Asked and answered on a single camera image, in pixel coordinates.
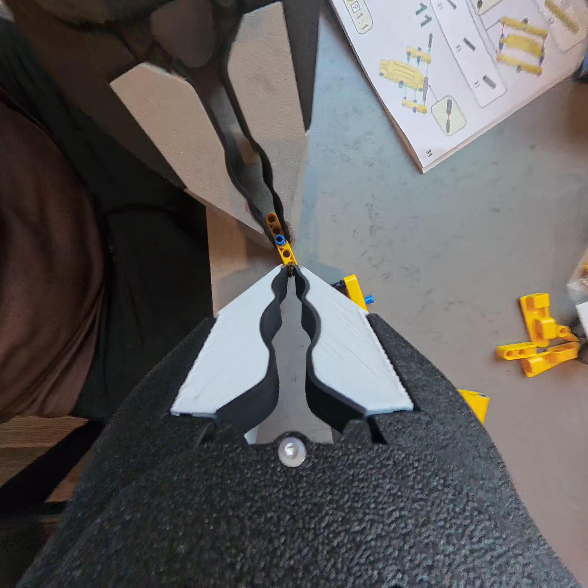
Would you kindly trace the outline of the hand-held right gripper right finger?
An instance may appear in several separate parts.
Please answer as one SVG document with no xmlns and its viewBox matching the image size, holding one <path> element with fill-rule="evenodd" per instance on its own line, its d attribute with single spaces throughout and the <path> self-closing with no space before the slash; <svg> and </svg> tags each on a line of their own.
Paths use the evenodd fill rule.
<svg viewBox="0 0 588 588">
<path fill-rule="evenodd" d="M 368 311 L 302 266 L 294 277 L 310 338 L 305 394 L 312 413 L 342 433 L 351 421 L 412 411 Z"/>
</svg>

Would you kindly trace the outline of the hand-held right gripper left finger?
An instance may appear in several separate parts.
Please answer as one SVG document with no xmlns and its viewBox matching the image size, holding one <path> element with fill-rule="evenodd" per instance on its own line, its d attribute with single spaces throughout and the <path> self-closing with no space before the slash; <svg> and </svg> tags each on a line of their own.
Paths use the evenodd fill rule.
<svg viewBox="0 0 588 588">
<path fill-rule="evenodd" d="M 288 270 L 277 266 L 225 305 L 171 406 L 190 415 L 254 430 L 275 409 L 279 377 L 272 341 L 282 326 Z"/>
</svg>

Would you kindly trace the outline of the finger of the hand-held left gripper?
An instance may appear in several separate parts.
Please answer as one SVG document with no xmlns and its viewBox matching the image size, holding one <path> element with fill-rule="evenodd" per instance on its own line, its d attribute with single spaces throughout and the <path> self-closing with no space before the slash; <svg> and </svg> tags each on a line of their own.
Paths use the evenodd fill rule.
<svg viewBox="0 0 588 588">
<path fill-rule="evenodd" d="M 283 3 L 244 15 L 227 72 L 248 129 L 266 153 L 285 224 L 300 228 L 308 136 L 304 128 Z"/>
<path fill-rule="evenodd" d="M 184 78 L 141 63 L 110 83 L 144 133 L 185 185 L 209 210 L 251 240 L 275 249 L 230 178 L 224 147 L 195 89 Z"/>
</svg>

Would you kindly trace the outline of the yellow five-hole beam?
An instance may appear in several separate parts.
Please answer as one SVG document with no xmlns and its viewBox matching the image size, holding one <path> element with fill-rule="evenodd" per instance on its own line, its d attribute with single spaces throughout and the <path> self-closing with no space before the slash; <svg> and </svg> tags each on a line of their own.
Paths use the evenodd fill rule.
<svg viewBox="0 0 588 588">
<path fill-rule="evenodd" d="M 289 263 L 294 263 L 294 264 L 298 265 L 298 262 L 297 262 L 297 260 L 295 258 L 295 255 L 293 254 L 292 247 L 290 246 L 290 243 L 289 243 L 288 239 L 285 236 L 285 233 L 283 231 L 281 222 L 278 219 L 276 213 L 270 212 L 269 214 L 267 214 L 267 216 L 266 216 L 266 224 L 267 224 L 268 230 L 270 232 L 270 237 L 273 239 L 273 243 L 276 246 L 276 249 L 277 249 L 277 251 L 278 251 L 278 253 L 279 253 L 280 257 L 281 257 L 282 264 L 284 266 L 287 266 Z M 282 235 L 284 235 L 284 237 L 287 240 L 285 246 L 278 247 L 275 244 L 275 235 L 276 234 L 282 234 Z"/>
<path fill-rule="evenodd" d="M 361 309 L 363 309 L 366 313 L 369 312 L 369 305 L 366 305 L 364 302 L 364 297 L 368 296 L 368 295 L 364 295 L 358 278 L 356 275 L 349 275 L 349 276 L 345 276 L 343 278 L 343 280 L 345 281 L 346 287 L 345 289 L 345 294 L 346 296 L 353 302 L 355 303 L 357 306 L 359 306 Z"/>
</svg>

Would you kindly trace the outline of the large yellow panel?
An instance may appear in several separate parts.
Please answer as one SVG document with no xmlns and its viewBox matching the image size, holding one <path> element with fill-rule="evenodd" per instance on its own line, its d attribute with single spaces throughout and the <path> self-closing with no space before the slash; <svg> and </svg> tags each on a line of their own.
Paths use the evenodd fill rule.
<svg viewBox="0 0 588 588">
<path fill-rule="evenodd" d="M 488 412 L 489 397 L 483 393 L 472 390 L 458 389 L 458 392 L 463 400 L 469 405 L 481 424 L 484 424 Z"/>
</svg>

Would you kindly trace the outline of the grey desk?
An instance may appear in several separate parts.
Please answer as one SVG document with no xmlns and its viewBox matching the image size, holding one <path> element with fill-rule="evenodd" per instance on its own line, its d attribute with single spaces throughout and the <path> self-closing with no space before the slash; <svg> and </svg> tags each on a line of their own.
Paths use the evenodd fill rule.
<svg viewBox="0 0 588 588">
<path fill-rule="evenodd" d="M 359 270 L 419 409 L 378 416 L 366 458 L 315 446 L 254 496 L 227 587 L 587 586 L 587 366 L 524 382 L 492 359 L 517 286 L 563 277 L 587 237 L 586 163 L 555 165 L 506 125 L 418 175 L 322 3 L 302 259 Z M 484 424 L 458 389 L 489 397 Z"/>
</svg>

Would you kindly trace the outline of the person's legs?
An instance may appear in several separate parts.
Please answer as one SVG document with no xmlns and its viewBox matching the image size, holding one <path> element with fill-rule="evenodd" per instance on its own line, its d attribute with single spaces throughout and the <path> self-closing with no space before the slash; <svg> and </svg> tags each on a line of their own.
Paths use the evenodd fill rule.
<svg viewBox="0 0 588 588">
<path fill-rule="evenodd" d="M 212 314 L 205 209 L 71 105 L 7 19 L 1 19 L 1 89 L 50 133 L 93 202 L 104 295 L 91 368 L 67 416 L 107 422 Z"/>
</svg>

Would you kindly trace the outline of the open instruction booklet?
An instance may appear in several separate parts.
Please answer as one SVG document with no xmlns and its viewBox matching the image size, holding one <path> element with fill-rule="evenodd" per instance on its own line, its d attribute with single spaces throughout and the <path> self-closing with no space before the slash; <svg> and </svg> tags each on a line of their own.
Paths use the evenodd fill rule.
<svg viewBox="0 0 588 588">
<path fill-rule="evenodd" d="M 587 1 L 330 1 L 422 173 L 570 77 Z"/>
</svg>

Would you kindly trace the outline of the yellow three-hole beam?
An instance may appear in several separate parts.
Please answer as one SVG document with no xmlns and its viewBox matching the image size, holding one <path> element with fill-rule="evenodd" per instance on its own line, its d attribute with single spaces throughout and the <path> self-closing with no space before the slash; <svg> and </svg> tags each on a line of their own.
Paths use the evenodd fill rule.
<svg viewBox="0 0 588 588">
<path fill-rule="evenodd" d="M 537 354 L 537 346 L 532 342 L 499 345 L 495 350 L 496 357 L 503 360 L 521 360 Z"/>
</svg>

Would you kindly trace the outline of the yellow angled panel piece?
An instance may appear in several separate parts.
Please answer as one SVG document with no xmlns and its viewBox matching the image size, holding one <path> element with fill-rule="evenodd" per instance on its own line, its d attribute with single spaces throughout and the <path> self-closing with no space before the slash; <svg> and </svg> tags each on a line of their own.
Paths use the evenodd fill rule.
<svg viewBox="0 0 588 588">
<path fill-rule="evenodd" d="M 518 299 L 530 341 L 539 348 L 548 348 L 555 340 L 578 342 L 568 326 L 560 325 L 550 312 L 548 293 L 533 293 Z"/>
</svg>

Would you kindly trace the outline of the yellow curved panel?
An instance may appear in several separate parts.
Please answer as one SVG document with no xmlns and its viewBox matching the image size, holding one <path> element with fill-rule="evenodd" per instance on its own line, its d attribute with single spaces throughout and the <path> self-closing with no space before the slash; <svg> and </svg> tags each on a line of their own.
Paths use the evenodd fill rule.
<svg viewBox="0 0 588 588">
<path fill-rule="evenodd" d="M 579 342 L 567 342 L 526 357 L 522 360 L 523 373 L 526 377 L 533 378 L 556 366 L 575 360 L 578 358 L 580 347 Z"/>
</svg>

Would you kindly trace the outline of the person's brown sweater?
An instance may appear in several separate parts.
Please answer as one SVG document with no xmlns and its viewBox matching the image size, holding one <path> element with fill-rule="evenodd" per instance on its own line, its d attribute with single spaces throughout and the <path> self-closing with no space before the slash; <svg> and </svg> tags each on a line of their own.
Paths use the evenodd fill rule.
<svg viewBox="0 0 588 588">
<path fill-rule="evenodd" d="M 1 90 L 1 418 L 70 413 L 91 368 L 105 254 L 88 190 Z"/>
</svg>

